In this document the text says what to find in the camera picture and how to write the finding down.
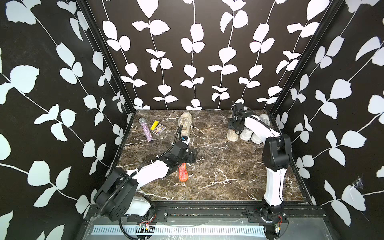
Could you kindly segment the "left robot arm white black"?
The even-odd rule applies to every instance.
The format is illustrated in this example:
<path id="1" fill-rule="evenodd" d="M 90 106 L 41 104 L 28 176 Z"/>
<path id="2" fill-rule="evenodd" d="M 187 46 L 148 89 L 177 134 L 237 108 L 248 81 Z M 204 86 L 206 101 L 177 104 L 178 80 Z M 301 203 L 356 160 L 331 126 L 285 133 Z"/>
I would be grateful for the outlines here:
<path id="1" fill-rule="evenodd" d="M 197 150 L 189 147 L 190 139 L 182 135 L 182 130 L 180 125 L 173 145 L 155 160 L 142 163 L 135 170 L 116 168 L 110 173 L 94 196 L 99 218 L 108 217 L 112 222 L 124 216 L 138 216 L 145 222 L 155 218 L 156 205 L 135 194 L 141 187 L 176 172 L 183 164 L 196 161 Z"/>

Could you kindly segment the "red orange insole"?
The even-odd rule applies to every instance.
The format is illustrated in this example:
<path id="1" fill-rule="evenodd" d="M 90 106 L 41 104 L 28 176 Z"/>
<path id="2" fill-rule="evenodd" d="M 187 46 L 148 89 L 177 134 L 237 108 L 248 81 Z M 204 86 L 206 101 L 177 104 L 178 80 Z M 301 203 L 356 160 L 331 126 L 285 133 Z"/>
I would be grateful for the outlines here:
<path id="1" fill-rule="evenodd" d="M 178 168 L 178 174 L 180 182 L 186 182 L 189 179 L 186 163 L 182 163 L 181 166 Z"/>

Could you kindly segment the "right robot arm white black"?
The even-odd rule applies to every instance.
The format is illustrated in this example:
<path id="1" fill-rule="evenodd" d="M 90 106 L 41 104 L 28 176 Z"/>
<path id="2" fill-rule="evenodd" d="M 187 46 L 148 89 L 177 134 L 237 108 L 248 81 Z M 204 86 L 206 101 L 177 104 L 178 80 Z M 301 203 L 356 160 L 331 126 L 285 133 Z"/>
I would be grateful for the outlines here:
<path id="1" fill-rule="evenodd" d="M 292 156 L 291 139 L 267 125 L 253 111 L 245 110 L 242 103 L 232 105 L 229 130 L 241 134 L 248 128 L 264 144 L 262 161 L 267 170 L 266 191 L 263 206 L 255 214 L 267 224 L 283 221 L 283 185 Z"/>

